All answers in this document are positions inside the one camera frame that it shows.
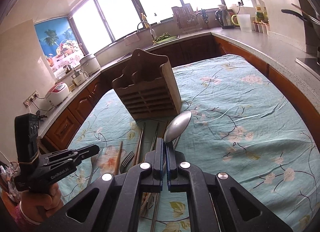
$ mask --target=palm tree picture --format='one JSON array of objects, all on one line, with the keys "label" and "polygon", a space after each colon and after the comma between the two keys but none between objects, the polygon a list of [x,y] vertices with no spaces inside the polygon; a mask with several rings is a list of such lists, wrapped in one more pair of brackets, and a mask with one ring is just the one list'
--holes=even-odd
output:
[{"label": "palm tree picture", "polygon": [[65,39],[67,40],[73,40],[73,34],[69,31],[69,30],[66,30],[64,33],[63,33],[63,36]]},{"label": "palm tree picture", "polygon": [[45,32],[44,32],[46,35],[48,35],[48,37],[46,37],[45,39],[44,39],[44,41],[46,42],[46,44],[48,45],[48,46],[53,46],[54,44],[56,44],[57,46],[59,46],[58,44],[57,44],[57,41],[59,40],[59,37],[57,36],[57,33],[56,33],[56,31],[55,30],[46,30]]}]

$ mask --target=countertop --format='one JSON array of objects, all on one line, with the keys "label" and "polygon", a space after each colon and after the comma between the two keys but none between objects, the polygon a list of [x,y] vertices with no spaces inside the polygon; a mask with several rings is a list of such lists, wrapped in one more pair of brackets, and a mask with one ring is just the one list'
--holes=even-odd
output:
[{"label": "countertop", "polygon": [[[225,41],[251,52],[266,63],[270,64],[274,69],[289,79],[309,99],[316,110],[320,112],[320,81],[295,61],[296,57],[305,58],[312,56],[294,46],[291,46],[290,44],[276,38],[269,37],[265,34],[242,32],[240,29],[223,30],[221,28],[213,28],[180,35],[178,39],[152,46],[145,49],[145,51],[150,52],[173,43],[206,35],[213,35],[224,39]],[[85,83],[76,87],[59,106],[46,114],[48,118],[44,118],[44,121],[39,123],[39,136],[42,138],[45,135],[62,111],[66,109],[70,102],[97,76],[102,72],[129,60],[130,57],[131,56],[125,58],[120,57],[101,66],[101,69],[90,76]]]}]

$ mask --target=electric kettle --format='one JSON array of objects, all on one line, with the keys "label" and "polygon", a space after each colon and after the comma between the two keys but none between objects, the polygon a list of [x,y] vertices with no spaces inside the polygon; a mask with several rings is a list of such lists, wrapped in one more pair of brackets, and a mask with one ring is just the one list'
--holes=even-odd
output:
[{"label": "electric kettle", "polygon": [[235,28],[231,21],[231,16],[227,11],[227,7],[225,5],[220,5],[218,11],[216,11],[216,19],[218,23],[221,25],[222,29],[232,29]]}]

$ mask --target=power cord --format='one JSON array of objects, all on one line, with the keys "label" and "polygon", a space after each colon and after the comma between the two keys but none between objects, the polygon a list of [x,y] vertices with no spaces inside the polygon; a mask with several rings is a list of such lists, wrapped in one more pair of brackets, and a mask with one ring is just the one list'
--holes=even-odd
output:
[{"label": "power cord", "polygon": [[[37,94],[35,94],[35,98],[39,98]],[[45,99],[45,98],[39,98],[39,99]]]},{"label": "power cord", "polygon": [[42,110],[42,111],[49,112],[51,109],[53,109],[53,107],[50,108],[49,110],[40,109],[40,108],[33,102],[33,100],[31,100],[31,102],[36,106],[36,108],[38,108],[39,110]]}]

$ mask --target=floral tablecloth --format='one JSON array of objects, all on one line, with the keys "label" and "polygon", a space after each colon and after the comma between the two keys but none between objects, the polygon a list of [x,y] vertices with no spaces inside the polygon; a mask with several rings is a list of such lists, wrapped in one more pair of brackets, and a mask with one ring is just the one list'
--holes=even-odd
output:
[{"label": "floral tablecloth", "polygon": [[[291,226],[302,231],[320,206],[317,190],[320,157],[304,122],[290,102],[242,57],[225,55],[173,69],[182,111],[192,119],[177,150],[203,171],[225,171]],[[77,132],[69,148],[97,144],[102,151],[92,181],[113,172],[121,140],[121,158],[134,150],[143,123],[141,153],[150,149],[156,125],[166,119],[135,122],[113,90],[106,93]],[[64,202],[85,189],[91,172],[86,159],[59,182]],[[139,221],[139,232],[150,231],[154,198]],[[185,193],[161,193],[156,231],[190,230]]]}]

